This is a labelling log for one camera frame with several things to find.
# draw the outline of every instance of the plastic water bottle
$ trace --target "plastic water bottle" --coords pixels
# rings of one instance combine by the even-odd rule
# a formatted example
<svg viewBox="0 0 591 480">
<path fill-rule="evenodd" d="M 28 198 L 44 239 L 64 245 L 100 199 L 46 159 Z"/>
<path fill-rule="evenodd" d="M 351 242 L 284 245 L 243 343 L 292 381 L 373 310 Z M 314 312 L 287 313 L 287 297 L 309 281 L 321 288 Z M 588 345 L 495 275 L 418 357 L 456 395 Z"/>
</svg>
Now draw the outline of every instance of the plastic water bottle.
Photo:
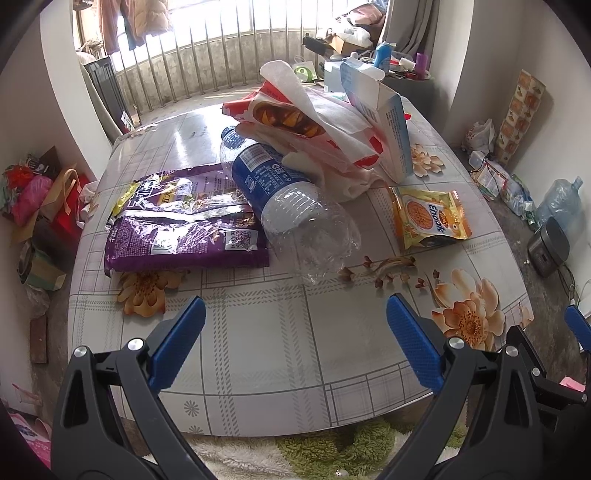
<svg viewBox="0 0 591 480">
<path fill-rule="evenodd" d="M 281 165 L 282 155 L 227 127 L 220 160 L 260 218 L 278 260 L 309 283 L 343 267 L 359 249 L 353 219 L 303 174 Z"/>
<path fill-rule="evenodd" d="M 555 180 L 538 207 L 540 225 L 546 223 L 548 218 L 554 217 L 569 240 L 573 235 L 576 236 L 578 224 L 581 223 L 577 219 L 582 212 L 579 197 L 579 188 L 582 184 L 581 177 L 577 177 L 573 183 L 565 179 Z"/>
</svg>

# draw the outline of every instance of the rug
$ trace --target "rug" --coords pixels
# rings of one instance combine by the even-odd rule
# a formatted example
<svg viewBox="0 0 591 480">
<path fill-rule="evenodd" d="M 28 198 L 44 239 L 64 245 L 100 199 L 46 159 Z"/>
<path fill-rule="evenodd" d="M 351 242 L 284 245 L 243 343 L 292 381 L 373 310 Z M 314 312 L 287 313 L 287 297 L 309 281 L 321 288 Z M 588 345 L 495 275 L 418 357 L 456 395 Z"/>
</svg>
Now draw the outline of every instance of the rug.
<svg viewBox="0 0 591 480">
<path fill-rule="evenodd" d="M 219 480 L 373 479 L 410 436 L 412 426 L 383 417 L 291 437 L 191 435 L 189 445 Z M 438 462 L 457 455 L 466 436 L 457 426 Z M 152 456 L 145 457 L 154 462 Z"/>
</svg>

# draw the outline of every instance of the blue bottle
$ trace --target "blue bottle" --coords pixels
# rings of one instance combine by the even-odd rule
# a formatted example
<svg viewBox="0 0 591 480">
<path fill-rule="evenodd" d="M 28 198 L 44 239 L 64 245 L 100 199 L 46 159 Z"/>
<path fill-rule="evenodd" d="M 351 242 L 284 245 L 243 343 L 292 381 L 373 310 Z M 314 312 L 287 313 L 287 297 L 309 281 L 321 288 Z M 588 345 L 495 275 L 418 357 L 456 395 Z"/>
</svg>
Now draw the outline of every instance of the blue bottle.
<svg viewBox="0 0 591 480">
<path fill-rule="evenodd" d="M 390 73 L 390 57 L 392 55 L 392 46 L 389 43 L 383 42 L 375 49 L 374 67 L 383 70 L 387 75 Z"/>
</svg>

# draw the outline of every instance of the paper box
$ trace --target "paper box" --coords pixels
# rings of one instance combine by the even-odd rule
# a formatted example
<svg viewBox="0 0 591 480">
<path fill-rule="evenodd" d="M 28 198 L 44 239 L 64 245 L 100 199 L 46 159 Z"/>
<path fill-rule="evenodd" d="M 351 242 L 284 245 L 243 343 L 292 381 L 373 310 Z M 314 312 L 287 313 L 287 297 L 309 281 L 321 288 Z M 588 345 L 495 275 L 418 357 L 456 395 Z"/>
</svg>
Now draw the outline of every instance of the paper box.
<svg viewBox="0 0 591 480">
<path fill-rule="evenodd" d="M 44 290 L 59 290 L 66 274 L 57 268 L 49 256 L 27 241 L 21 249 L 18 260 L 18 275 L 23 285 Z"/>
<path fill-rule="evenodd" d="M 334 51 L 341 54 L 343 57 L 348 57 L 354 51 L 367 50 L 367 48 L 363 48 L 363 47 L 360 47 L 359 45 L 354 45 L 352 43 L 349 43 L 348 41 L 343 40 L 338 35 L 333 35 L 331 38 L 328 38 L 326 41 L 334 49 Z"/>
<path fill-rule="evenodd" d="M 400 95 L 380 81 L 343 62 L 340 79 L 351 104 L 374 127 L 387 151 L 381 167 L 400 183 L 413 173 L 410 140 Z"/>
</svg>

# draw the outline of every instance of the yellow snack packet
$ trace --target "yellow snack packet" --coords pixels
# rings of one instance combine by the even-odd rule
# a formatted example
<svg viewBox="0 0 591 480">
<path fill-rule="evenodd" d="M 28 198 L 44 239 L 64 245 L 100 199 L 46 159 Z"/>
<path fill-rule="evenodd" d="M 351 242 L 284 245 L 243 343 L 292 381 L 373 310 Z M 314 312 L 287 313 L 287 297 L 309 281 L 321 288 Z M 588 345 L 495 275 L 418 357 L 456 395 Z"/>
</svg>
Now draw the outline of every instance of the yellow snack packet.
<svg viewBox="0 0 591 480">
<path fill-rule="evenodd" d="M 470 238 L 472 231 L 457 192 L 390 187 L 395 234 L 402 250 L 440 247 Z"/>
</svg>

